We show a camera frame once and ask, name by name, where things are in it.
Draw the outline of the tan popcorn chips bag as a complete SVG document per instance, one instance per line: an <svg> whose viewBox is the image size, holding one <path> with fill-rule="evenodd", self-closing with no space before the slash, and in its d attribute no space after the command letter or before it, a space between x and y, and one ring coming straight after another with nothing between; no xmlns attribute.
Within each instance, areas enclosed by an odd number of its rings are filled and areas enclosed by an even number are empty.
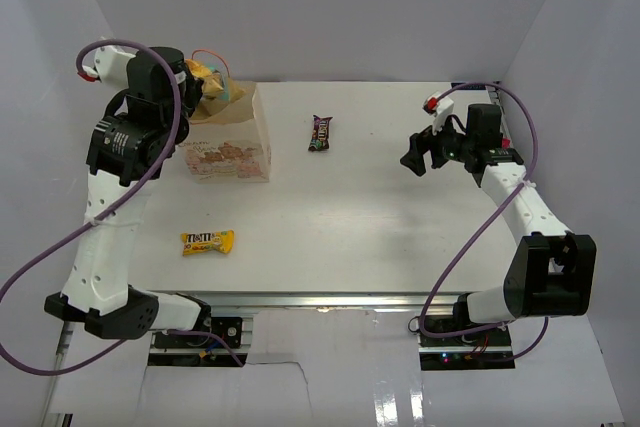
<svg viewBox="0 0 640 427"><path fill-rule="evenodd" d="M212 70L196 60L187 59L186 64L194 78L203 82L202 97L192 120L204 121L213 117L246 94L246 90L228 75Z"/></svg>

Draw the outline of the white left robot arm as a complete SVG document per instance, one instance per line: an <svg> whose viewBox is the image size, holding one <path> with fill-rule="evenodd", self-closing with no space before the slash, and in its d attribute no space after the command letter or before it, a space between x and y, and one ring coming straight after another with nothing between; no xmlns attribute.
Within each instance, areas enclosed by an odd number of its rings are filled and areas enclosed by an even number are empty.
<svg viewBox="0 0 640 427"><path fill-rule="evenodd" d="M164 160L188 135L203 83L178 49L123 51L107 43L96 48L84 77L118 92L91 135L88 230L68 280L46 298L44 309L101 339L176 330L188 345L202 345L211 334L209 307L188 295L138 290L129 283L129 270L146 204Z"/></svg>

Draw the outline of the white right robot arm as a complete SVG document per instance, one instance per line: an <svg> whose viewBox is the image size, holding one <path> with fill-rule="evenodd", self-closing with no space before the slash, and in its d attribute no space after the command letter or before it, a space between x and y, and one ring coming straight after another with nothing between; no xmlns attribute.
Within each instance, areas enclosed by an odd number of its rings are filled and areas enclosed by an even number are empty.
<svg viewBox="0 0 640 427"><path fill-rule="evenodd" d="M430 98L424 109L434 122L410 137L402 165L422 176L428 168L461 163L496 204L492 217L506 222L517 248L501 284L459 296L449 323L422 318L422 333L472 346L489 329L519 318L584 315L596 244L591 236L572 232L543 201L523 159L504 141L500 108L471 104L465 122L447 99Z"/></svg>

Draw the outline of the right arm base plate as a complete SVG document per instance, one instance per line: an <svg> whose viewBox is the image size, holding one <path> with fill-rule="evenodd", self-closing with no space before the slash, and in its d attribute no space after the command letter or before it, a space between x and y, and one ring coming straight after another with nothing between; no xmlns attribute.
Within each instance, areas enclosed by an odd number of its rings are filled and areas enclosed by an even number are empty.
<svg viewBox="0 0 640 427"><path fill-rule="evenodd" d="M452 318L435 316L426 318L426 328L434 332L445 332L456 327ZM452 348L462 347L472 354L486 352L490 347L511 347L511 336L507 328L496 328L479 333L464 334L457 337L431 338L424 336L419 330L419 318L414 316L407 324L410 333L418 336L421 347Z"/></svg>

